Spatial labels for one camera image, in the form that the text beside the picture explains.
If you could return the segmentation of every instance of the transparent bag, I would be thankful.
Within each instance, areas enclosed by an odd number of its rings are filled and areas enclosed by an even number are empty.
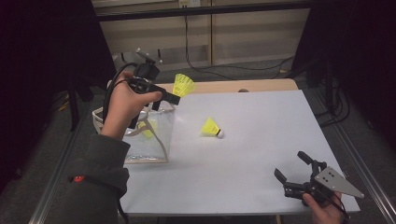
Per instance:
[[[103,108],[92,111],[93,125],[101,132],[103,120],[98,114]],[[139,120],[134,129],[127,129],[122,141],[131,147],[125,158],[125,163],[168,162],[175,107],[165,101],[158,111],[145,107],[140,112]]]

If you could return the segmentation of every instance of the white table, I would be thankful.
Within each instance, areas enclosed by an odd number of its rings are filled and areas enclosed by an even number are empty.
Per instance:
[[[225,132],[202,137],[206,118]],[[309,181],[304,151],[342,173],[301,91],[202,93],[181,99],[166,164],[125,165],[128,192],[121,198],[133,216],[234,216],[297,214],[309,211],[286,198],[274,177]],[[349,212],[360,211],[343,195]]]

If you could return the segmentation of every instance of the black bar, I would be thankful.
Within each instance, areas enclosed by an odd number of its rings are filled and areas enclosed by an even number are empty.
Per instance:
[[[253,11],[274,11],[286,9],[311,8],[313,6],[336,3],[343,0],[316,0],[316,1],[295,1],[280,3],[260,3],[247,5],[231,5],[221,7],[187,7],[187,8],[169,8],[151,11],[124,12],[124,13],[102,13],[98,14],[96,19],[99,21],[126,21],[140,20],[164,17],[179,16],[197,16],[210,14],[224,14],[235,12],[253,12]]]

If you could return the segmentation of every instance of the person's left hand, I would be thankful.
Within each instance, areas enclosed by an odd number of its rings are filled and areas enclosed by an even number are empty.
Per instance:
[[[122,72],[116,83],[133,76],[132,73]],[[161,100],[162,96],[160,91],[138,94],[128,86],[126,81],[121,82],[111,94],[101,134],[121,140],[131,120],[140,114],[143,107]]]

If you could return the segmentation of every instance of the hand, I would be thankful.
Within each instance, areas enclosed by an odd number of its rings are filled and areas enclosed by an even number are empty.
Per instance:
[[[335,195],[337,195],[341,199],[341,193],[335,192]],[[314,224],[340,224],[341,223],[342,214],[331,203],[322,208],[315,201],[315,199],[312,198],[312,196],[307,193],[305,193],[303,195],[303,199],[312,210],[312,221]],[[338,206],[341,205],[340,200],[338,200],[334,195],[332,196],[332,201],[335,202]]]
[[[122,72],[116,83],[134,75]],[[131,120],[140,114],[144,105],[159,101],[163,94],[160,91],[138,94],[126,81],[121,82],[111,94],[106,121],[101,134],[122,140]]]

